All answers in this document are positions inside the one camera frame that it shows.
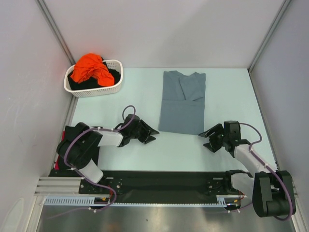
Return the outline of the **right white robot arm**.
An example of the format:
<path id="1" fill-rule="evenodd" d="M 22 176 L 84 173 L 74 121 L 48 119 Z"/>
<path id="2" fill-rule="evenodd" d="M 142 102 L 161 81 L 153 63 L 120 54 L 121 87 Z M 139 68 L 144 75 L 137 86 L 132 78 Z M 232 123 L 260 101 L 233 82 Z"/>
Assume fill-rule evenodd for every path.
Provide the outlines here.
<path id="1" fill-rule="evenodd" d="M 215 153 L 224 148 L 246 168 L 246 171 L 227 171 L 223 189 L 228 194 L 238 190 L 250 198 L 255 213 L 261 218 L 289 220 L 296 213 L 292 176 L 288 171 L 272 168 L 255 152 L 253 146 L 260 143 L 262 137 L 252 143 L 243 139 L 242 125 L 238 121 L 225 121 L 199 134 L 208 138 L 204 147 L 209 151 Z"/>

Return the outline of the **grey-blue t-shirt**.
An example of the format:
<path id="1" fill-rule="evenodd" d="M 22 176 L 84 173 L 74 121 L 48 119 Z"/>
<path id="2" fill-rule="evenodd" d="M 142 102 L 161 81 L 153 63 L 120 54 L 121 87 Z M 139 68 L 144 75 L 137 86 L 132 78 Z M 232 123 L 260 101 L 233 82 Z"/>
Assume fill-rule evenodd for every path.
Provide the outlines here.
<path id="1" fill-rule="evenodd" d="M 198 135 L 204 131 L 206 74 L 165 71 L 159 130 Z"/>

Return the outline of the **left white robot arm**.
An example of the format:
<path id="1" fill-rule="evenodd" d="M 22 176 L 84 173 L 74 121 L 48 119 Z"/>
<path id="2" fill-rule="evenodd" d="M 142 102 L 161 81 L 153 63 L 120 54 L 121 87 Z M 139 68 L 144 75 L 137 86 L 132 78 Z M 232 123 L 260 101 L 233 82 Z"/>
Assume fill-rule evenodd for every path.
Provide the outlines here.
<path id="1" fill-rule="evenodd" d="M 94 192 L 102 193 L 107 182 L 103 179 L 103 171 L 94 161 L 98 149 L 102 146 L 124 147 L 135 139 L 146 145 L 154 141 L 154 136 L 158 134 L 158 131 L 134 114 L 127 115 L 124 122 L 113 129 L 90 127 L 80 122 L 65 127 L 64 138 L 56 152 L 67 166 L 90 180 L 89 186 Z"/>

